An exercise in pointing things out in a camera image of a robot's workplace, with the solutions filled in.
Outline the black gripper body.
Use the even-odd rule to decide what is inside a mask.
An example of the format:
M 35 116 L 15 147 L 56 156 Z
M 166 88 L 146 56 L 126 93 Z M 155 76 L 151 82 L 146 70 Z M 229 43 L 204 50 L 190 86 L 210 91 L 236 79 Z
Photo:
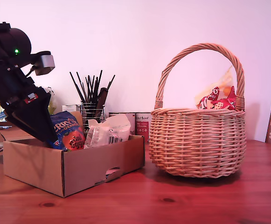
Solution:
M 8 112 L 19 109 L 21 101 L 32 92 L 46 92 L 35 85 L 31 77 L 25 77 L 20 68 L 0 60 L 0 105 Z

